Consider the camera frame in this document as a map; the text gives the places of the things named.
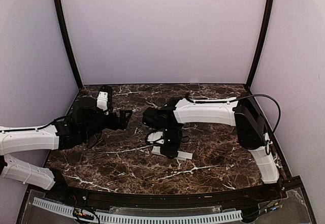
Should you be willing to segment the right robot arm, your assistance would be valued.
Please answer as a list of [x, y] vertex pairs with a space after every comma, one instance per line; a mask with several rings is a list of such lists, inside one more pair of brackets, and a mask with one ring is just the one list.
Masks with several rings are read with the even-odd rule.
[[186, 123], [218, 123], [234, 126], [238, 143], [247, 149], [258, 166], [263, 185], [259, 196], [271, 200], [279, 192], [276, 183], [280, 172], [276, 155], [271, 152], [273, 131], [269, 131], [265, 118], [251, 95], [239, 98], [192, 100], [188, 95], [171, 98], [161, 108], [149, 107], [143, 112], [142, 123], [152, 132], [145, 142], [153, 147], [152, 153], [185, 161], [192, 154], [180, 151], [185, 142], [182, 127]]

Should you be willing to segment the white remote battery cover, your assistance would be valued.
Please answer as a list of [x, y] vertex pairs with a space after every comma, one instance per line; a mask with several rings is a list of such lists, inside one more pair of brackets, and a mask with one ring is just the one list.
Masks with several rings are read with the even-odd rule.
[[192, 160], [192, 153], [178, 151], [178, 155], [177, 155], [176, 159], [181, 160], [181, 161]]

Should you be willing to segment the white remote control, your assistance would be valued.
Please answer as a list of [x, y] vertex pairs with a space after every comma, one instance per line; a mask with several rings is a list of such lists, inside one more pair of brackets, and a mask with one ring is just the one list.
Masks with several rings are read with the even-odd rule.
[[155, 154], [155, 155], [162, 156], [162, 154], [160, 153], [160, 146], [153, 146], [151, 153]]

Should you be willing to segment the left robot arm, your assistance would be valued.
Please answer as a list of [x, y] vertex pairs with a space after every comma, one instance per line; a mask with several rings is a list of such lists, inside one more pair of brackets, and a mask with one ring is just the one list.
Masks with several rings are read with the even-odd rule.
[[41, 168], [12, 156], [14, 152], [48, 149], [66, 150], [86, 143], [105, 129], [124, 130], [132, 110], [113, 112], [111, 104], [94, 98], [81, 98], [69, 115], [37, 127], [1, 127], [1, 177], [50, 190], [61, 202], [72, 191], [59, 180], [59, 171]]

